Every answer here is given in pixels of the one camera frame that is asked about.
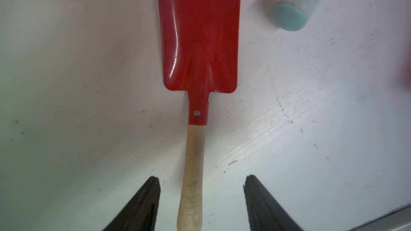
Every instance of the wooden handle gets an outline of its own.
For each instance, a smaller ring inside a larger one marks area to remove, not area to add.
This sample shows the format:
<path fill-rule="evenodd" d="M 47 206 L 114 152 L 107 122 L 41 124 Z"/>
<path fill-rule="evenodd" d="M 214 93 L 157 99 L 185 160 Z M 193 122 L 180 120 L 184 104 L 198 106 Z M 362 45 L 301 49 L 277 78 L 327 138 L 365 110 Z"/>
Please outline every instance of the wooden handle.
<path fill-rule="evenodd" d="M 200 231 L 203 225 L 203 160 L 206 126 L 188 125 L 184 178 L 177 230 Z"/>

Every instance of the shovel blade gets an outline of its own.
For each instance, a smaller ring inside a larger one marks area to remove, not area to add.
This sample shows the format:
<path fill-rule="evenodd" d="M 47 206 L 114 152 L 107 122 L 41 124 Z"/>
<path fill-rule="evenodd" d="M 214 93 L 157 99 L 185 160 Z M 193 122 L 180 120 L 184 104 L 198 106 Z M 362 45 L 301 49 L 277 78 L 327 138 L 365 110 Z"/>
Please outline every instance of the shovel blade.
<path fill-rule="evenodd" d="M 190 110 L 208 107 L 210 92 L 233 92 L 240 0 L 159 0 L 159 12 L 165 86 L 187 90 Z"/>

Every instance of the white table surface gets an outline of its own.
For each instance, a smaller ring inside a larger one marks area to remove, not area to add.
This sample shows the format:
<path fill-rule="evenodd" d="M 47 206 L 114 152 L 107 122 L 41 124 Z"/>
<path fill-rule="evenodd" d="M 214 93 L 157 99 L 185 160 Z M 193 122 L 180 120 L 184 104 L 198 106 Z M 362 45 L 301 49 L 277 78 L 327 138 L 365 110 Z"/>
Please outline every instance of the white table surface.
<path fill-rule="evenodd" d="M 305 231 L 411 202 L 411 0 L 322 0 L 298 32 L 242 0 L 238 88 L 212 93 L 203 230 L 249 230 L 256 175 Z M 157 0 L 0 0 L 0 229 L 100 231 L 151 175 L 175 230 L 188 100 Z"/>

